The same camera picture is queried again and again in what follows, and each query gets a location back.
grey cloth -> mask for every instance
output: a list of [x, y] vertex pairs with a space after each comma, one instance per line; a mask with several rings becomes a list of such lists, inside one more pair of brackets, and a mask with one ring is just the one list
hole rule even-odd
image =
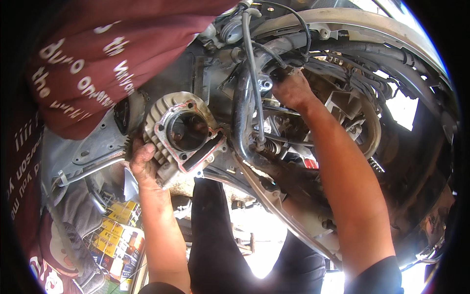
[[91, 294], [104, 283], [104, 274], [94, 261], [83, 237], [101, 227], [103, 216], [93, 205], [85, 180], [71, 183], [55, 207], [67, 230], [76, 257], [83, 262], [84, 272], [75, 279], [84, 294]]

cylinder bore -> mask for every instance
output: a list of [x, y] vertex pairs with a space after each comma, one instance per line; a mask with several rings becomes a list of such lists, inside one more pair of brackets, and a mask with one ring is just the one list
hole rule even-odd
[[168, 138], [181, 151], [195, 151], [205, 143], [208, 132], [205, 119], [197, 112], [189, 111], [173, 119], [168, 128]]

hand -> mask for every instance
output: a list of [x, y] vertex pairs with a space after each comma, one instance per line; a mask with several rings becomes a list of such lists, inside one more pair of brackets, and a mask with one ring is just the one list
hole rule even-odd
[[281, 104], [297, 111], [317, 99], [300, 69], [284, 74], [281, 81], [274, 83], [273, 95]]
[[157, 165], [152, 160], [155, 154], [155, 145], [152, 143], [144, 145], [141, 139], [135, 139], [132, 144], [132, 150], [133, 157], [129, 167], [139, 184], [139, 190], [161, 190], [162, 188], [155, 179]]

spring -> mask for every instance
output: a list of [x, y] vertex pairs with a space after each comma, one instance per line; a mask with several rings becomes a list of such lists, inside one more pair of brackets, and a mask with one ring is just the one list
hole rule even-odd
[[265, 149], [271, 151], [274, 154], [281, 153], [281, 145], [270, 139], [266, 139]]
[[367, 160], [370, 167], [374, 170], [375, 174], [383, 174], [385, 171], [384, 169], [378, 164], [375, 158], [371, 157]]

maroon t-shirt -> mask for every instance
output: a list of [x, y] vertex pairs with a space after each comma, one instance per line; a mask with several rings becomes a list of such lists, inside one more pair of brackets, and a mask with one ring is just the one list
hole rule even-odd
[[85, 138], [106, 111], [173, 62], [236, 0], [75, 0], [26, 71], [45, 124]]

